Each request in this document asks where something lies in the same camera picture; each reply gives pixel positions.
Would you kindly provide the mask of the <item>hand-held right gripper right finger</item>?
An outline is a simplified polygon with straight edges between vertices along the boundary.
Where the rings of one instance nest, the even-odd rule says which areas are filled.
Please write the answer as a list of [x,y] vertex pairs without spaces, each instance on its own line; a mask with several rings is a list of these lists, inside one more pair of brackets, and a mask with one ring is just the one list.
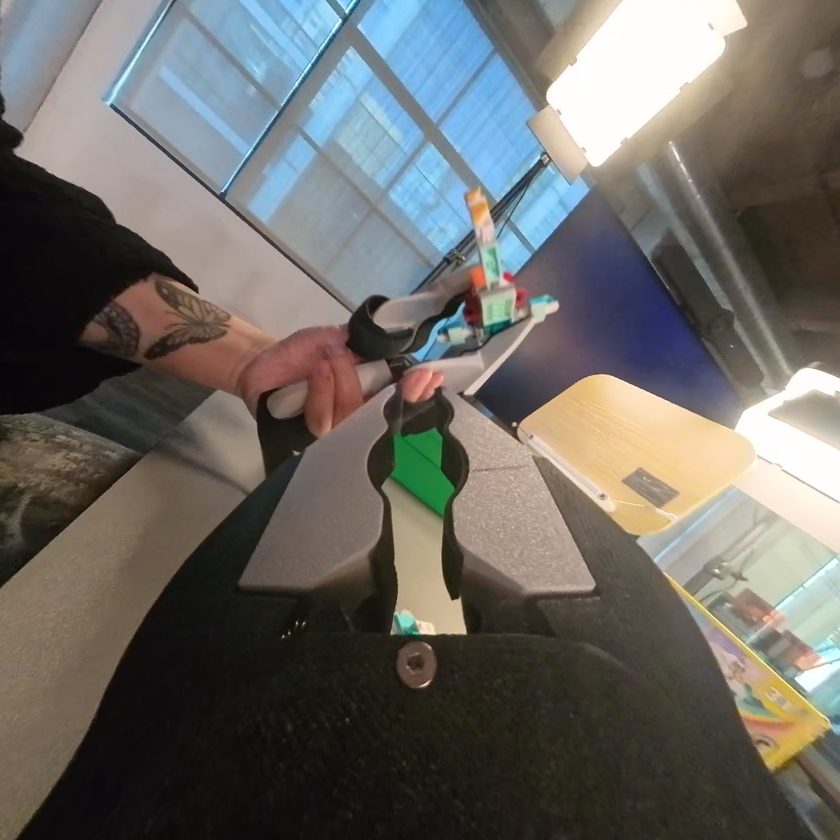
[[549,602],[590,600],[596,583],[528,448],[448,388],[434,401],[444,509],[442,566],[469,634],[540,627]]

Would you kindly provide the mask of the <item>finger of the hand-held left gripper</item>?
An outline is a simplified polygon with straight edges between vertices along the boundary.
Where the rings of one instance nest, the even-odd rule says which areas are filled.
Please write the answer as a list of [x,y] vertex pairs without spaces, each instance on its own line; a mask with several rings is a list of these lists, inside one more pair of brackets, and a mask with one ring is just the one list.
[[429,320],[444,316],[447,306],[472,288],[469,277],[441,277],[414,294],[387,298],[371,314],[371,331],[376,336],[414,336]]
[[533,329],[530,310],[512,322],[483,328],[457,322],[443,324],[433,333],[443,355],[434,358],[432,348],[410,353],[410,368],[443,376],[443,385],[458,394],[475,394],[517,351]]

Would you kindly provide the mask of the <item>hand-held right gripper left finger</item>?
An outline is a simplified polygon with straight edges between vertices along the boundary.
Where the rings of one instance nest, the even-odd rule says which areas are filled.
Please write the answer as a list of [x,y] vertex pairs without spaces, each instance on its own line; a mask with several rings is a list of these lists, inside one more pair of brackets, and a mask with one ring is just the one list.
[[308,447],[239,578],[241,590],[307,609],[337,607],[363,633],[391,631],[397,583],[382,485],[402,408],[389,385]]

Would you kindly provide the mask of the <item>colourful lego fish model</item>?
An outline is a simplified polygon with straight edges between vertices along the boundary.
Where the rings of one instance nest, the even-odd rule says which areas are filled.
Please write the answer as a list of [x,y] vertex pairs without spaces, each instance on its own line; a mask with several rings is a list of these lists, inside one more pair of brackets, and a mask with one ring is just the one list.
[[453,347],[480,344],[520,322],[543,322],[560,308],[550,295],[531,297],[506,269],[499,243],[478,248],[479,260],[456,294],[455,314],[446,316],[437,341]]

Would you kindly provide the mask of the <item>white orange lego fin piece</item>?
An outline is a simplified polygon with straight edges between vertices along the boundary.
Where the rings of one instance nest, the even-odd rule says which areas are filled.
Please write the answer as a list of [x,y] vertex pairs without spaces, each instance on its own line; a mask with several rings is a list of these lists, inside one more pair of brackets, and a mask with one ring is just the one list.
[[480,187],[465,194],[465,203],[479,249],[492,247],[497,242],[496,224],[490,211],[487,196]]

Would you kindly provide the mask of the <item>person's left forearm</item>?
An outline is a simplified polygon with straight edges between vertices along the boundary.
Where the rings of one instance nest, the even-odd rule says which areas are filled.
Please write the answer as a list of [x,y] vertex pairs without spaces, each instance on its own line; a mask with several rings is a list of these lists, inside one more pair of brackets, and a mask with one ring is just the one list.
[[21,158],[1,123],[1,407],[71,403],[142,365],[254,407],[274,340],[201,298],[102,200]]

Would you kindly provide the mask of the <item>yellow lego set box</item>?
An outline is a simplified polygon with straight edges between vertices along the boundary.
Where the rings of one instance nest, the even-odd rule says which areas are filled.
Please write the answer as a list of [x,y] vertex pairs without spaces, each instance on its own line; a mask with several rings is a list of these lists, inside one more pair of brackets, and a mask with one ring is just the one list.
[[777,772],[830,729],[829,720],[669,575],[702,632],[764,764]]

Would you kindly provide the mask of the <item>person's left hand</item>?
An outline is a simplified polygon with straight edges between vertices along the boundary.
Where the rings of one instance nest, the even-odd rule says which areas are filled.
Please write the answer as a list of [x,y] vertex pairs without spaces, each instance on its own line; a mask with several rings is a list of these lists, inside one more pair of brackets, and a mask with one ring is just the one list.
[[348,349],[347,339],[345,325],[325,325],[264,343],[237,373],[234,393],[255,413],[264,393],[305,382],[303,423],[320,438],[370,399],[358,374],[361,363]]

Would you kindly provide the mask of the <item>green plastic bin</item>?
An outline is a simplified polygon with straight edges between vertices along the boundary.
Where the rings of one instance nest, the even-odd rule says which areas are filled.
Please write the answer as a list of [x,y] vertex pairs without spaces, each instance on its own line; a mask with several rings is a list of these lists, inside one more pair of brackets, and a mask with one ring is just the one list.
[[393,438],[392,478],[443,518],[455,489],[442,470],[443,437],[435,429]]

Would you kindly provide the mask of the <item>light wooden board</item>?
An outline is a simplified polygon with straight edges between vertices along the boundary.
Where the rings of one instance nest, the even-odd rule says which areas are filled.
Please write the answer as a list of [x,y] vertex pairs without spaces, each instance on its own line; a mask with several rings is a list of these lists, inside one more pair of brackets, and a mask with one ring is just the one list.
[[635,537],[686,519],[758,460],[739,433],[607,374],[554,397],[517,436]]

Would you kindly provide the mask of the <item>dark blue partition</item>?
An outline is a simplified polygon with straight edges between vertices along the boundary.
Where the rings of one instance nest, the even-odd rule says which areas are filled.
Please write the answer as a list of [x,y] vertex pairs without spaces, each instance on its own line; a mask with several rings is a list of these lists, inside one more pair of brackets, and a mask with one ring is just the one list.
[[725,427],[742,403],[609,203],[589,192],[516,274],[559,310],[481,386],[478,403],[518,424],[591,375],[611,375]]

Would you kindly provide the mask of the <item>large grid window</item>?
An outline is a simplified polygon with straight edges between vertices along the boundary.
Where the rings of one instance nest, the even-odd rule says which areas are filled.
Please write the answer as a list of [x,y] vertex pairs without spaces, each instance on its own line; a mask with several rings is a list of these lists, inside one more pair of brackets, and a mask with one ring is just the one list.
[[518,271],[586,195],[541,164],[489,2],[163,2],[109,105],[353,308],[432,279],[502,211]]

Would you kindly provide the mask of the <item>black mounted device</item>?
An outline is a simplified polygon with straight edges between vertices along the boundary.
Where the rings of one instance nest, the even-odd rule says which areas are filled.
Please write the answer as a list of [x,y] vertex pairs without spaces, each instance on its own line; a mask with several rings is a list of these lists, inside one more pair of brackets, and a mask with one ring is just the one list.
[[760,391],[763,373],[737,331],[734,314],[720,304],[673,232],[664,234],[650,259],[729,380],[744,392]]

